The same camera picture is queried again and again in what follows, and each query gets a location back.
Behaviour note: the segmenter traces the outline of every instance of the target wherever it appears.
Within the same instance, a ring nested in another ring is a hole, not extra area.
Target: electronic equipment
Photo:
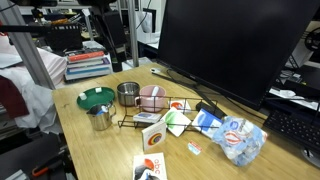
[[[284,86],[298,96],[308,99],[318,100],[320,97],[320,69],[304,65],[300,67],[295,74],[284,82]]]
[[[275,110],[263,125],[314,152],[320,153],[319,124],[313,125],[301,117]]]
[[[258,109],[317,0],[167,0],[158,62]]]

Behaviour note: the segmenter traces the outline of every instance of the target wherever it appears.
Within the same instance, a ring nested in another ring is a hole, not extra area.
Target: plastic bag
[[[250,121],[232,116],[214,133],[213,142],[220,144],[225,155],[237,166],[250,163],[260,152],[267,133]]]

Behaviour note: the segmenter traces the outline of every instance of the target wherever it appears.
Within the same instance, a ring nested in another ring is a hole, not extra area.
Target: keyboard
[[[273,111],[263,125],[305,148],[320,153],[320,126],[278,110]]]

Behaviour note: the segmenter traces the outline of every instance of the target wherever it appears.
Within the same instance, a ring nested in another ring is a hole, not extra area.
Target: chair
[[[52,157],[58,155],[59,152],[60,143],[58,136],[48,134],[28,144],[3,153],[0,155],[0,179],[6,179],[20,169],[28,177],[31,177],[32,170],[35,167],[44,164]],[[49,170],[47,173],[32,179],[66,179],[62,162],[64,162],[64,158],[58,158],[57,161],[54,162],[56,163],[54,164],[54,166],[56,166],[54,171]]]

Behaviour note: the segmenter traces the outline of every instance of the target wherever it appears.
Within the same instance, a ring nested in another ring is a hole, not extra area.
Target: snack package
[[[250,163],[260,152],[267,133],[250,121],[233,116],[213,134],[213,142],[220,144],[225,155],[237,166]]]

